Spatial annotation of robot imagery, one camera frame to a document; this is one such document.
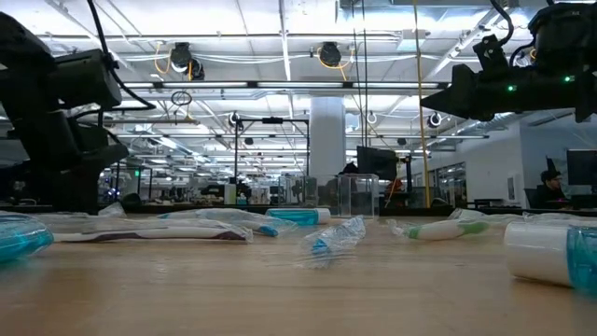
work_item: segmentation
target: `pipe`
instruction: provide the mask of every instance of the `pipe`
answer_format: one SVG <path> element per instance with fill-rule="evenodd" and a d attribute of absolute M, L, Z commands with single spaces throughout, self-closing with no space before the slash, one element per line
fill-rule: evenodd
<path fill-rule="evenodd" d="M 89 42 L 91 37 L 85 37 L 83 35 L 38 35 L 42 41 L 53 41 L 53 42 Z M 226 40 L 277 40 L 280 38 L 279 34 L 231 34 L 231 35 L 107 35 L 105 37 L 106 42 L 155 42 L 163 41 L 165 43 L 174 42 L 202 42 L 206 40 L 226 41 Z M 287 34 L 286 38 L 296 40 L 349 40 L 353 41 L 352 34 Z M 367 42 L 396 42 L 396 36 L 393 34 L 367 34 Z"/>

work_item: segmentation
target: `person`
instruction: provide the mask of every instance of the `person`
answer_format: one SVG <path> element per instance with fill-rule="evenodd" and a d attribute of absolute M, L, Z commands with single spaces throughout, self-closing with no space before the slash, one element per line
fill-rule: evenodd
<path fill-rule="evenodd" d="M 562 209 L 567 207 L 566 196 L 560 184 L 562 175 L 558 171 L 541 173 L 543 185 L 537 187 L 534 204 L 539 209 Z"/>

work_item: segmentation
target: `white pillar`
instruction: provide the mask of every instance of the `white pillar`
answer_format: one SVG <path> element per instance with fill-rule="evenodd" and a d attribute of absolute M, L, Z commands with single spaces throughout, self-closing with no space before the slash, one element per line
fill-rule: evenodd
<path fill-rule="evenodd" d="M 343 97 L 312 97 L 310 175 L 335 175 L 346 165 Z"/>

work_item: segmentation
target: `plastic bottle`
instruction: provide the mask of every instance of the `plastic bottle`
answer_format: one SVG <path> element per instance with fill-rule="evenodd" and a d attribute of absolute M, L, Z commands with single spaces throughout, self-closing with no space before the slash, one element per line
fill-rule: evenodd
<path fill-rule="evenodd" d="M 518 277 L 597 293 L 597 227 L 558 223 L 510 223 L 504 237 L 508 269 Z"/>
<path fill-rule="evenodd" d="M 568 275 L 574 288 L 597 293 L 597 228 L 569 228 L 566 252 Z"/>
<path fill-rule="evenodd" d="M 303 260 L 309 267 L 327 267 L 352 250 L 365 237 L 365 221 L 362 216 L 351 218 L 340 225 L 332 226 L 307 235 L 301 242 L 308 257 Z"/>
<path fill-rule="evenodd" d="M 273 208 L 269 209 L 266 216 L 293 221 L 300 226 L 309 226 L 325 224 L 329 221 L 331 215 L 325 208 L 316 209 L 293 209 L 293 208 Z"/>
<path fill-rule="evenodd" d="M 54 237 L 48 228 L 32 217 L 0 215 L 0 262 L 34 254 L 53 241 Z"/>

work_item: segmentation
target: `crushed plastic bottle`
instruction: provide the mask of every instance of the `crushed plastic bottle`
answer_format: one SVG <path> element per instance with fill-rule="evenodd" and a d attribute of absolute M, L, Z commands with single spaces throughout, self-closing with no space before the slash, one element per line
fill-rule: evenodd
<path fill-rule="evenodd" d="M 0 214 L 0 262 L 32 255 L 53 241 L 52 233 L 37 219 L 21 214 Z"/>
<path fill-rule="evenodd" d="M 303 259 L 298 262 L 308 268 L 329 267 L 333 260 L 350 253 L 365 238 L 365 233 L 365 220 L 362 216 L 311 233 L 300 243 Z"/>

